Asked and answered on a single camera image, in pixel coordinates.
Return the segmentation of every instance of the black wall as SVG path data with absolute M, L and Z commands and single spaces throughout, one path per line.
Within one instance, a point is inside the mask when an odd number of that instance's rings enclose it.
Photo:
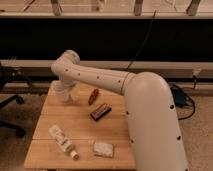
M 0 19 L 0 59 L 131 60 L 150 20 Z M 137 60 L 213 61 L 213 20 L 155 20 Z

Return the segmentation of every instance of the wooden tabletop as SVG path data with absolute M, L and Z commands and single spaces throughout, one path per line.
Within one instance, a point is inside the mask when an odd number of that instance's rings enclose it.
M 89 106 L 88 98 L 94 88 L 78 82 L 77 100 L 62 103 L 51 84 L 25 160 L 26 169 L 135 169 L 123 97 L 100 89 L 99 97 Z M 104 102 L 112 111 L 95 122 L 89 114 Z M 53 124 L 73 140 L 80 156 L 78 161 L 65 155 L 51 138 L 48 129 Z M 114 145 L 112 159 L 94 156 L 92 147 L 96 140 Z

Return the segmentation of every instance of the bottle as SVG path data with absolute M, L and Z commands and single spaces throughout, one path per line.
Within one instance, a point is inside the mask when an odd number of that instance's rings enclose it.
M 75 151 L 74 144 L 72 141 L 64 134 L 58 125 L 53 125 L 49 128 L 50 135 L 56 140 L 59 148 L 67 155 L 71 156 L 73 160 L 78 160 L 79 155 Z

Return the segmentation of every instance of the floor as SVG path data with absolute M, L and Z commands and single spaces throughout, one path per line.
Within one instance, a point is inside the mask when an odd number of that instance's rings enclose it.
M 0 95 L 0 99 L 9 95 Z M 0 110 L 0 119 L 21 125 L 27 135 L 23 139 L 14 136 L 14 132 L 0 128 L 0 170 L 26 171 L 24 159 L 37 123 L 45 95 L 22 95 L 25 104 L 15 102 Z M 195 115 L 180 121 L 190 171 L 213 170 L 213 97 L 194 96 Z

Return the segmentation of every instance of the cable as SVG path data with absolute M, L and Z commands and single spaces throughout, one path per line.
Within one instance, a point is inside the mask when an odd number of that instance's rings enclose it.
M 181 92 L 183 92 L 184 95 L 186 96 L 186 101 L 190 103 L 190 104 L 188 104 L 186 102 L 185 106 L 191 106 L 192 107 L 191 114 L 189 114 L 188 116 L 185 116 L 185 117 L 178 118 L 178 120 L 186 120 L 186 119 L 191 118 L 195 114 L 195 111 L 196 111 L 195 101 L 188 94 L 186 94 L 181 87 L 179 87 L 179 86 L 177 86 L 175 84 L 172 84 L 171 87 L 170 87 L 170 89 L 171 90 L 177 89 L 177 90 L 180 90 Z
M 194 79 L 193 89 L 195 89 L 196 85 L 197 85 L 197 77 L 196 77 L 196 75 L 193 75 L 193 79 Z
M 185 117 L 182 117 L 182 118 L 178 118 L 178 120 L 180 120 L 180 121 L 191 118 L 195 114 L 195 111 L 196 111 L 196 105 L 195 105 L 194 100 L 191 97 L 189 97 L 188 95 L 187 95 L 187 98 L 188 98 L 188 101 L 192 103 L 192 113 L 190 115 L 188 115 L 188 116 L 185 116 Z
M 146 35 L 145 35 L 145 38 L 141 44 L 141 46 L 139 47 L 135 57 L 132 59 L 132 61 L 129 63 L 129 65 L 127 66 L 127 68 L 125 69 L 126 71 L 129 70 L 129 68 L 131 67 L 131 65 L 135 62 L 135 60 L 137 59 L 137 57 L 140 55 L 141 51 L 143 50 L 147 40 L 149 39 L 149 36 L 150 36 L 150 33 L 151 33 L 151 30 L 152 30 L 152 25 L 153 25 L 153 21 L 155 20 L 155 15 L 156 15 L 157 11 L 155 10 L 153 16 L 152 16 L 152 20 L 149 24 L 149 27 L 148 27 L 148 30 L 146 32 Z

